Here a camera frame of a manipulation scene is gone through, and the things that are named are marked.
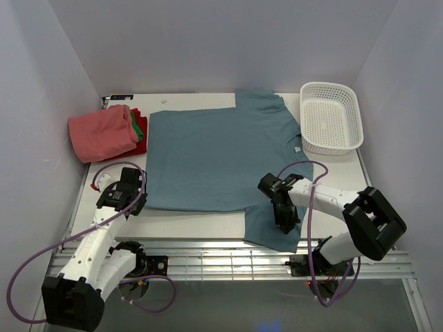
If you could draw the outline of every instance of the white wall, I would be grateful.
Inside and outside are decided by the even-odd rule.
[[[67,120],[97,109],[100,98],[47,0],[1,5],[0,329],[27,331],[6,307],[6,286],[26,258],[60,240],[84,169]],[[13,289],[28,318],[48,261],[46,255],[31,264]]]
[[[397,0],[50,0],[100,95],[351,85]]]
[[[443,3],[399,0],[353,84],[369,175],[408,225],[434,331],[443,330]]]

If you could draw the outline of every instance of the glass surface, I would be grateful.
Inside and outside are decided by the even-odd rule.
[[[122,302],[115,290],[96,331],[417,331],[401,280],[359,280],[330,308],[301,281],[179,282],[177,288],[176,302],[163,313]],[[171,294],[168,283],[152,282],[141,301],[160,308]],[[47,324],[45,331],[74,330]]]

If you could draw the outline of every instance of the green cloth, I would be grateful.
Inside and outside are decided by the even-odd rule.
[[[137,133],[138,141],[141,142],[141,140],[143,139],[143,132],[141,131],[140,127],[137,125],[136,116],[134,115],[133,111],[131,111],[131,117],[132,117],[132,126]]]

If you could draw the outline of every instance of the cable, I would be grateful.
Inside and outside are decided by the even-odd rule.
[[[313,259],[312,259],[312,244],[311,244],[311,226],[312,226],[312,212],[314,211],[314,195],[315,195],[315,190],[316,190],[316,184],[319,182],[319,180],[326,176],[326,174],[329,173],[328,168],[326,167],[326,165],[315,161],[315,160],[303,160],[303,161],[297,161],[295,163],[291,163],[289,165],[287,165],[286,167],[284,167],[280,173],[278,173],[277,177],[280,178],[280,176],[282,175],[282,173],[290,168],[291,166],[294,165],[299,165],[299,164],[304,164],[304,163],[312,163],[312,164],[317,164],[320,165],[321,167],[323,167],[323,169],[325,170],[322,174],[320,174],[319,176],[317,176],[314,181],[312,181],[312,189],[311,189],[311,195],[309,197],[309,209],[308,209],[308,215],[307,215],[307,257],[308,257],[308,264],[309,264],[309,272],[311,273],[311,278],[312,278],[312,282],[314,283],[314,290],[316,292],[318,301],[320,302],[320,304],[324,307],[329,307],[331,306],[337,299],[342,298],[343,296],[345,296],[346,294],[349,293],[349,291],[354,287],[357,278],[359,277],[359,273],[360,273],[360,267],[361,267],[361,258],[358,257],[358,261],[359,261],[359,265],[357,267],[357,271],[355,273],[354,279],[352,280],[352,283],[350,284],[350,286],[343,291],[343,293],[340,293],[341,289],[343,288],[344,284],[345,284],[345,280],[347,278],[347,276],[349,275],[349,272],[351,271],[352,268],[352,262],[354,261],[353,259],[348,261],[347,263],[347,268],[345,270],[345,273],[343,274],[343,277],[341,278],[340,283],[338,284],[338,287],[336,289],[336,291],[334,292],[334,295],[331,297],[331,299],[327,302],[325,299],[323,299],[320,295],[320,290],[318,289],[318,284],[317,284],[317,279],[316,279],[316,275],[315,275],[315,271],[314,271],[314,263],[313,263]]]
[[[150,313],[161,313],[163,311],[165,311],[166,309],[168,309],[175,301],[175,297],[177,295],[177,286],[176,284],[172,281],[171,278],[166,277],[164,275],[146,275],[144,277],[137,277],[137,278],[133,278],[133,279],[126,279],[126,280],[122,280],[120,282],[120,285],[124,285],[124,284],[130,284],[132,282],[139,282],[140,280],[146,280],[146,279],[164,279],[164,280],[168,280],[169,283],[172,285],[172,288],[174,290],[174,294],[172,294],[172,299],[169,301],[168,304],[166,304],[166,306],[164,306],[161,309],[153,309],[150,308],[148,306],[145,306],[144,304],[141,304],[140,302],[134,301],[128,297],[123,296],[123,298],[125,300],[127,300],[129,303],[131,304],[135,304],[136,306],[138,306],[139,308],[142,308],[143,310],[146,310]]]
[[[92,183],[96,183],[96,179],[97,179],[97,176],[98,176],[98,174],[100,173],[100,172],[102,172],[104,169],[106,169],[106,168],[108,168],[108,167],[111,167],[111,166],[114,166],[114,165],[121,165],[121,164],[128,164],[128,165],[131,165],[131,166],[134,166],[135,168],[137,168],[138,170],[139,170],[139,172],[141,173],[141,176],[142,176],[142,184],[141,184],[141,187],[143,188],[144,186],[145,186],[145,184],[146,184],[146,176],[145,176],[145,172],[140,168],[140,166],[138,166],[137,164],[135,164],[135,163],[132,163],[132,162],[130,162],[130,161],[119,161],[119,162],[116,162],[116,163],[112,163],[112,164],[109,164],[109,165],[107,165],[107,166],[104,166],[104,167],[102,167],[102,168],[100,168],[98,171],[97,171],[97,173],[96,173],[96,175],[93,177],[93,179],[92,179]],[[113,220],[115,220],[115,219],[117,219],[119,216],[121,216],[122,214],[124,214],[124,213],[126,213],[126,212],[128,212],[128,211],[130,211],[131,209],[132,209],[132,207],[138,202],[138,200],[140,199],[140,197],[142,196],[142,194],[143,194],[143,190],[141,190],[139,193],[138,193],[138,195],[137,195],[137,197],[127,206],[127,207],[125,207],[123,210],[121,210],[121,211],[119,211],[118,213],[116,213],[115,215],[113,215],[112,217],[110,217],[110,218],[108,218],[108,219],[106,219],[105,221],[103,221],[103,222],[101,222],[101,223],[99,223],[98,225],[99,226],[104,226],[104,225],[106,225],[107,223],[110,223],[111,221],[113,221]],[[11,293],[12,293],[12,286],[14,286],[14,282],[15,282],[15,280],[16,280],[16,278],[18,277],[18,275],[19,275],[19,273],[31,262],[31,261],[33,261],[34,259],[36,259],[38,256],[41,256],[42,254],[44,254],[45,252],[48,252],[48,251],[50,251],[50,250],[52,250],[52,249],[55,249],[55,248],[57,248],[58,246],[61,246],[62,244],[65,244],[65,243],[67,243],[67,242],[70,242],[70,241],[72,241],[72,240],[75,240],[75,239],[78,239],[79,237],[82,237],[83,235],[86,235],[86,234],[88,234],[88,233],[90,233],[90,232],[93,232],[94,230],[96,230],[97,228],[95,227],[95,226],[93,226],[93,227],[91,227],[91,228],[88,228],[87,230],[84,230],[83,232],[80,232],[80,233],[78,233],[78,234],[76,234],[76,235],[73,235],[72,237],[68,237],[67,239],[65,239],[65,240],[62,240],[62,241],[60,241],[60,242],[57,242],[56,244],[53,244],[53,245],[51,245],[51,246],[49,246],[49,247],[47,247],[47,248],[45,248],[45,249],[42,249],[42,250],[40,250],[39,252],[36,252],[35,254],[33,254],[31,257],[29,257],[27,260],[25,260],[25,262],[22,264],[22,265],[20,265],[19,266],[19,268],[14,272],[14,274],[12,275],[12,277],[11,277],[11,279],[10,279],[10,281],[9,281],[9,284],[8,284],[8,289],[7,289],[7,291],[6,291],[6,303],[8,304],[8,308],[9,308],[9,310],[10,310],[10,312],[14,315],[14,317],[16,317],[18,320],[20,320],[20,321],[22,321],[22,322],[24,322],[24,323],[28,323],[28,324],[41,324],[41,323],[46,323],[46,319],[45,320],[29,320],[28,318],[25,318],[25,317],[23,317],[22,315],[20,315],[18,312],[17,312],[17,310],[15,310],[15,307],[14,307],[14,304],[12,304],[12,300],[11,300]]]

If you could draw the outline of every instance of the white table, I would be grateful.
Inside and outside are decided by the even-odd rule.
[[[279,93],[284,98],[288,110],[297,121],[300,119],[299,94]],[[127,104],[138,108],[142,116],[149,116],[157,111],[215,109],[234,107],[234,93],[183,93],[134,95],[133,100],[112,100],[113,104]],[[329,167],[329,174],[322,179],[324,185],[338,187],[344,190],[362,190],[366,187],[365,174],[360,164],[357,151],[351,151],[345,156],[322,156],[306,153],[309,159],[320,161]],[[146,166],[146,155],[125,158],[143,169]],[[96,208],[100,193],[92,190],[89,184],[93,175],[102,166],[111,162],[92,163],[86,179],[86,185],[81,193],[78,210],[74,219],[72,234],[77,234],[88,228]],[[106,173],[120,178],[123,166],[115,166]],[[322,172],[322,168],[314,165],[314,176]],[[302,227],[302,238],[306,238],[306,218]],[[331,216],[314,212],[312,234],[314,238],[328,237],[346,232],[346,225]],[[144,209],[137,217],[131,216],[127,224],[119,232],[118,239],[174,239],[174,240],[240,240],[244,238],[244,213],[203,213],[158,211]]]

